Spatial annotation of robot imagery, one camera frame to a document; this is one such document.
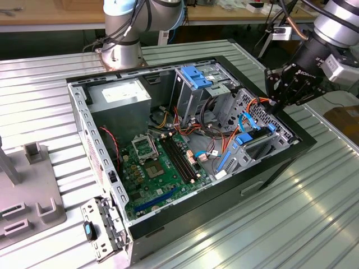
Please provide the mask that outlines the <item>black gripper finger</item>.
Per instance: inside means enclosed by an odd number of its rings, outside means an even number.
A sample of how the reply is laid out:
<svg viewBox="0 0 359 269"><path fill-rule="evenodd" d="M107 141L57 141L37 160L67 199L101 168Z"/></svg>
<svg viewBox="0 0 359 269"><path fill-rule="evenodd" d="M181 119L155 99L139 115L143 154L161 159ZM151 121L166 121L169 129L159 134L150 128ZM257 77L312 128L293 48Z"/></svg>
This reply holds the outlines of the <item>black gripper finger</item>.
<svg viewBox="0 0 359 269"><path fill-rule="evenodd" d="M266 111L272 115L277 115L278 112L283 109L284 95L282 93L282 70L282 68L266 68L264 71L266 94L270 99Z"/></svg>
<svg viewBox="0 0 359 269"><path fill-rule="evenodd" d="M326 93L327 91L321 86L303 85L298 90L288 87L279 95L276 104L276 113L282 111L287 106L302 105Z"/></svg>

